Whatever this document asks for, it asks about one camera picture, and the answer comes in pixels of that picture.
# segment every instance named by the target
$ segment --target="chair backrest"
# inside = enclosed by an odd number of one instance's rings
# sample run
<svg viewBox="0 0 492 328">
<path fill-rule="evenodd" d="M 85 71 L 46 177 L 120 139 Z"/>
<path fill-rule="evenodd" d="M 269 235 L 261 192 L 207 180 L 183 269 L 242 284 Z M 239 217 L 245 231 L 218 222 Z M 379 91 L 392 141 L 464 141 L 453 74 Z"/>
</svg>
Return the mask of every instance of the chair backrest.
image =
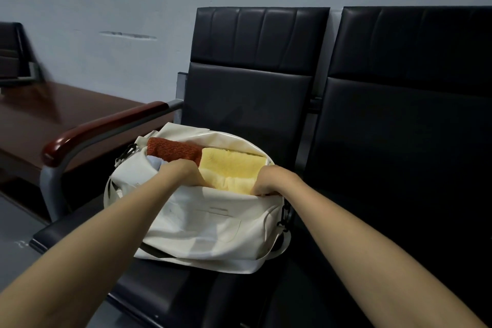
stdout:
<svg viewBox="0 0 492 328">
<path fill-rule="evenodd" d="M 198 8 L 182 123 L 292 168 L 329 8 Z"/>
<path fill-rule="evenodd" d="M 482 312 L 491 58 L 492 8 L 344 8 L 304 176 L 372 208 L 370 224 Z"/>
<path fill-rule="evenodd" d="M 22 24 L 0 22 L 0 84 L 2 78 L 29 76 L 32 61 Z"/>
</svg>

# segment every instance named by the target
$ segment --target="hand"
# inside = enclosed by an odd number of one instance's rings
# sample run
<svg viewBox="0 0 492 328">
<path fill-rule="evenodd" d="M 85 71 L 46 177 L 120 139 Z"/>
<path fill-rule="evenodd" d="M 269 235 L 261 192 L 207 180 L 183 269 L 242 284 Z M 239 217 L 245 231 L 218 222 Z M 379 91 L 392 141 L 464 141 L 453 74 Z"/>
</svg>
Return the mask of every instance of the hand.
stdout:
<svg viewBox="0 0 492 328">
<path fill-rule="evenodd" d="M 283 188 L 292 179 L 299 179 L 292 171 L 277 165 L 263 166 L 256 177 L 251 194 L 255 196 L 264 196 L 276 192 L 283 194 Z"/>
<path fill-rule="evenodd" d="M 178 176 L 180 185 L 184 186 L 202 186 L 213 188 L 209 183 L 203 179 L 203 176 L 200 174 L 200 170 L 196 163 L 190 160 L 179 159 L 172 161 L 170 163 L 165 164 L 159 170 L 163 172 L 163 170 L 173 169 L 176 172 L 176 176 Z"/>
</svg>

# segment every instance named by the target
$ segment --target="light blue cloth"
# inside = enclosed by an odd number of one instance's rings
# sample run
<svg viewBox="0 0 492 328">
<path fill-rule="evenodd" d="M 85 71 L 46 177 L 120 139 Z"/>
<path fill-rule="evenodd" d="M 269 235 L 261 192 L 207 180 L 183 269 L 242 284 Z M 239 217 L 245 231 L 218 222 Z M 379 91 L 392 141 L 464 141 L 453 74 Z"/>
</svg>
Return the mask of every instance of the light blue cloth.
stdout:
<svg viewBox="0 0 492 328">
<path fill-rule="evenodd" d="M 159 158 L 159 157 L 155 157 L 155 156 L 147 156 L 147 159 L 149 160 L 149 162 L 151 163 L 152 167 L 154 169 L 156 169 L 157 171 L 159 171 L 160 167 L 164 164 L 166 164 L 167 162 L 164 161 L 162 158 Z"/>
</svg>

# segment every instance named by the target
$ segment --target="orange towel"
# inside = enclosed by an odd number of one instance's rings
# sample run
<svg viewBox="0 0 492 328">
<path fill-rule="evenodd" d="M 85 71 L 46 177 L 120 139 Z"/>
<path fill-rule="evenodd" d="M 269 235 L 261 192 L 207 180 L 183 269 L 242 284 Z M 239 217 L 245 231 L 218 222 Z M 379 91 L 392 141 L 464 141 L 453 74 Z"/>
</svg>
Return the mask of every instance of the orange towel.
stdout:
<svg viewBox="0 0 492 328">
<path fill-rule="evenodd" d="M 147 155 L 162 158 L 166 162 L 184 158 L 192 160 L 200 166 L 202 149 L 199 145 L 172 141 L 164 138 L 149 138 L 147 143 Z"/>
</svg>

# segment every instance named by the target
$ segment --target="yellow towel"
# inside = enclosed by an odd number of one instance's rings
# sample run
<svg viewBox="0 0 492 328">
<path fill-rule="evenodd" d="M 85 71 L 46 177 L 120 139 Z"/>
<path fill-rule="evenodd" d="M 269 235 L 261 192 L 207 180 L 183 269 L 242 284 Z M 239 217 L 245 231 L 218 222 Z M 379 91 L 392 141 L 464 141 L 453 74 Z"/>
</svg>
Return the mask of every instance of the yellow towel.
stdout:
<svg viewBox="0 0 492 328">
<path fill-rule="evenodd" d="M 217 148 L 203 148 L 200 173 L 212 187 L 249 194 L 265 157 Z"/>
</svg>

